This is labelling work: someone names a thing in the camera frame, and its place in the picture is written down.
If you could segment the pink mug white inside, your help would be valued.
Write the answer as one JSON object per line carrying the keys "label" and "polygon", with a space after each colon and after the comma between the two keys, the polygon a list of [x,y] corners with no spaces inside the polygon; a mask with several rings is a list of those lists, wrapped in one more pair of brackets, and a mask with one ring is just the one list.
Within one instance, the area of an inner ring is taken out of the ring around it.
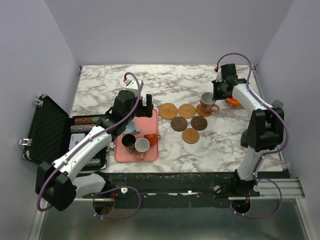
{"label": "pink mug white inside", "polygon": [[201,95],[200,109],[204,113],[214,113],[220,111],[220,107],[216,105],[216,101],[213,100],[212,92],[205,92]]}

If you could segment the woven rattan coaster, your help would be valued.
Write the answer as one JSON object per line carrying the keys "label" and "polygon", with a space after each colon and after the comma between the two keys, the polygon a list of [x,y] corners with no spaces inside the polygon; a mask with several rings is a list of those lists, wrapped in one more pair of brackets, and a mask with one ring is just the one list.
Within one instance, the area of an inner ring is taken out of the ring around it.
{"label": "woven rattan coaster", "polygon": [[189,103],[185,103],[178,108],[178,113],[185,119],[191,119],[196,115],[196,108]]}
{"label": "woven rattan coaster", "polygon": [[164,103],[159,107],[158,114],[165,120],[172,120],[178,115],[178,109],[173,103]]}

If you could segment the light blue cup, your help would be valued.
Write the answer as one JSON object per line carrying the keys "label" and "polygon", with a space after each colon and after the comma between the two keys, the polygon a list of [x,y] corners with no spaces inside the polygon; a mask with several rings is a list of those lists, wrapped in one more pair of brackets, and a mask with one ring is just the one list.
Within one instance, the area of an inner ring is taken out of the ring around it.
{"label": "light blue cup", "polygon": [[141,133],[141,130],[137,128],[136,126],[136,123],[134,120],[131,120],[126,128],[125,128],[125,131],[123,132],[124,135],[128,135],[128,134],[131,134],[131,135],[137,135],[137,134],[140,134]]}

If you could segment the light wood coaster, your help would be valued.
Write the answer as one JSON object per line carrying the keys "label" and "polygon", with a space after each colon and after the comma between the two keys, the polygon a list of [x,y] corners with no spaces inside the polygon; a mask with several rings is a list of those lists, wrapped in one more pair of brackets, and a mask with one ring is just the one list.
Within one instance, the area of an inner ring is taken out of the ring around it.
{"label": "light wood coaster", "polygon": [[194,128],[186,128],[182,132],[182,139],[188,144],[195,144],[200,139],[200,134]]}
{"label": "light wood coaster", "polygon": [[200,104],[197,105],[196,112],[197,112],[197,114],[199,116],[202,116],[202,117],[208,117],[208,116],[210,116],[212,114],[210,111],[209,112],[203,112]]}

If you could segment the dark wood coaster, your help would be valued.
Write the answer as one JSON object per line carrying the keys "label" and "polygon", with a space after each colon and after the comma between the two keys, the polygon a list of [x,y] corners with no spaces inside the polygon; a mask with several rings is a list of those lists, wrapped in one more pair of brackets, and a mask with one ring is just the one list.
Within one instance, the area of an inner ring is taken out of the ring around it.
{"label": "dark wood coaster", "polygon": [[203,116],[194,116],[190,121],[191,126],[197,130],[202,131],[205,130],[208,126],[207,120]]}
{"label": "dark wood coaster", "polygon": [[181,116],[176,116],[171,120],[170,125],[173,130],[177,132],[182,132],[187,128],[188,122],[185,118]]}

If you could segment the white cup brown handle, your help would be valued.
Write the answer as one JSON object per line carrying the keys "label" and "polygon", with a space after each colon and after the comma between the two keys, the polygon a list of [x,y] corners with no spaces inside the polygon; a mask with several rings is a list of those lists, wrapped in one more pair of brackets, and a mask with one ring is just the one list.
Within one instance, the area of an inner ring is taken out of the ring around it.
{"label": "white cup brown handle", "polygon": [[136,140],[134,147],[135,147],[135,150],[139,152],[140,159],[143,161],[145,158],[146,152],[150,148],[149,141],[146,138],[139,138],[138,140]]}

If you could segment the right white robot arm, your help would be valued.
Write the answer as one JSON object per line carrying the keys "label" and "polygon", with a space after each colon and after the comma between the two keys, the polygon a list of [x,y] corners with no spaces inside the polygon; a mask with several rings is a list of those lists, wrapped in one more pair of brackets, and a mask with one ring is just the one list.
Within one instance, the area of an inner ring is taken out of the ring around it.
{"label": "right white robot arm", "polygon": [[247,151],[230,183],[230,191],[241,196],[255,184],[263,158],[274,154],[277,146],[282,144],[284,111],[266,103],[251,89],[248,80],[238,78],[235,64],[217,66],[214,70],[217,76],[212,81],[212,99],[216,101],[234,98],[250,114],[249,125],[241,138],[247,145]]}

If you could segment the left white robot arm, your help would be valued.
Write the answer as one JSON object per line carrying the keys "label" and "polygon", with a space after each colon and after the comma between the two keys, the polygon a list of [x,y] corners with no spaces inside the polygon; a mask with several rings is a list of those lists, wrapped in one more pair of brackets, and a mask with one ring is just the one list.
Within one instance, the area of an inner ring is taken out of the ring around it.
{"label": "left white robot arm", "polygon": [[138,93],[121,90],[113,106],[103,114],[90,132],[69,152],[52,163],[42,162],[37,169],[35,192],[58,211],[68,208],[80,191],[74,181],[83,167],[103,148],[120,136],[134,117],[153,116],[153,98],[146,103]]}

